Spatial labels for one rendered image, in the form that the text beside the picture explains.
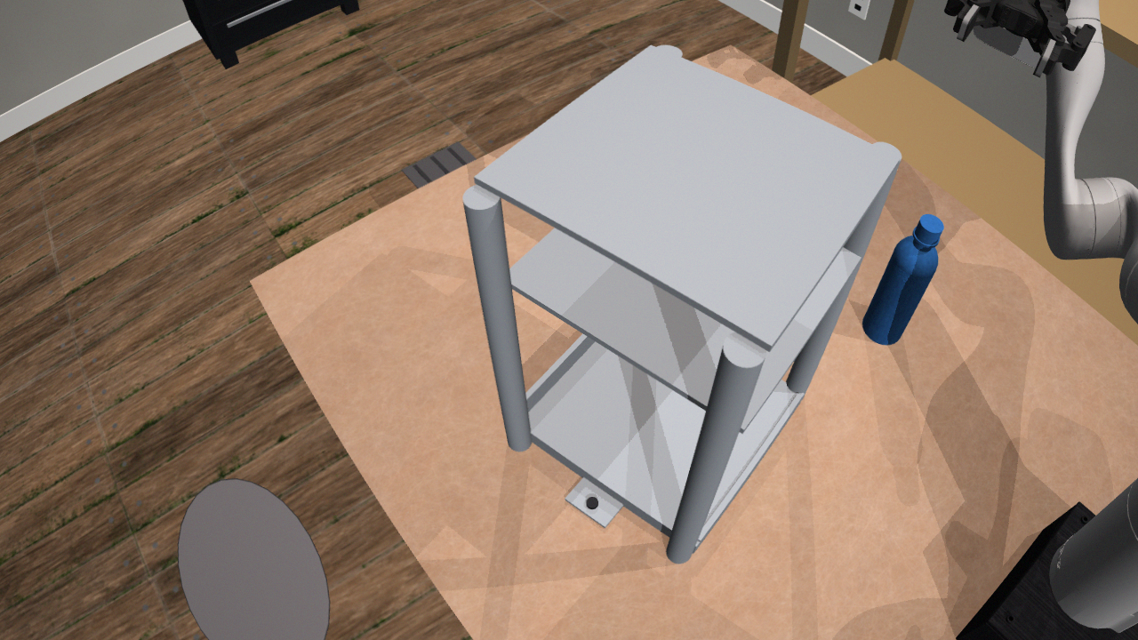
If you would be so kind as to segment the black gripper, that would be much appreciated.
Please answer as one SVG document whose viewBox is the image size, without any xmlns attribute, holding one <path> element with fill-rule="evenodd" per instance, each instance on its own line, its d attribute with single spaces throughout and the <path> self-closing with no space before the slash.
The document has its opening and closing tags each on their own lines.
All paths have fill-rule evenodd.
<svg viewBox="0 0 1138 640">
<path fill-rule="evenodd" d="M 1067 23 L 1069 5 L 1070 0 L 948 0 L 945 13 L 957 16 L 954 32 L 963 42 L 973 26 L 979 25 L 983 28 L 1001 26 L 1028 39 L 1034 52 L 1041 56 L 1033 73 L 1041 77 L 1042 73 L 1050 76 L 1055 61 L 1063 61 L 1066 69 L 1077 69 L 1092 42 L 1096 33 L 1092 25 Z"/>
</svg>

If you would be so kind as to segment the grey metal shelving unit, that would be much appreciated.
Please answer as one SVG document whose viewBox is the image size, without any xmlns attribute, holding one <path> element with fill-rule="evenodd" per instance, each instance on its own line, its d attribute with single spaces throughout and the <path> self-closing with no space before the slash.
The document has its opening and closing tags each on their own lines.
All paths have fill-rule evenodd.
<svg viewBox="0 0 1138 640">
<path fill-rule="evenodd" d="M 462 198 L 509 449 L 674 564 L 801 404 L 902 159 L 682 56 L 642 50 Z M 511 268 L 501 199 L 556 228 Z M 527 393 L 512 289 L 582 333 Z"/>
</svg>

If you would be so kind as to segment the blue bottle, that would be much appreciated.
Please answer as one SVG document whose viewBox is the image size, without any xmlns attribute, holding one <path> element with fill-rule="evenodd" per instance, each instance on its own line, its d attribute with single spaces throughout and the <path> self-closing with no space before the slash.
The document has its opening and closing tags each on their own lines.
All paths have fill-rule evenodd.
<svg viewBox="0 0 1138 640">
<path fill-rule="evenodd" d="M 900 339 L 915 309 L 926 294 L 927 284 L 934 278 L 938 266 L 935 245 L 945 225 L 932 214 L 921 216 L 913 236 L 905 236 L 894 246 L 893 256 L 887 262 L 887 270 L 869 309 L 861 319 L 861 328 L 871 340 L 881 345 L 893 345 Z"/>
</svg>

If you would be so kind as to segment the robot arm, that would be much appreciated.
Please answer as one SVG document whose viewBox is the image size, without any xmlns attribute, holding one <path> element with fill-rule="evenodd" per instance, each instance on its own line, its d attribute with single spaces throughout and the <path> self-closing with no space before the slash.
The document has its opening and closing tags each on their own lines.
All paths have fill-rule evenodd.
<svg viewBox="0 0 1138 640">
<path fill-rule="evenodd" d="M 1077 69 L 1047 77 L 1044 224 L 1055 259 L 1125 259 L 1120 295 L 1138 325 L 1138 189 L 1119 178 L 1077 179 L 1077 143 L 1099 92 L 1105 54 L 1099 0 L 1070 0 L 1067 23 L 1092 25 Z M 1001 26 L 974 26 L 987 46 L 1036 68 L 1040 54 Z M 1050 563 L 1055 599 L 1085 627 L 1120 633 L 1138 623 L 1138 478 L 1059 545 Z"/>
</svg>

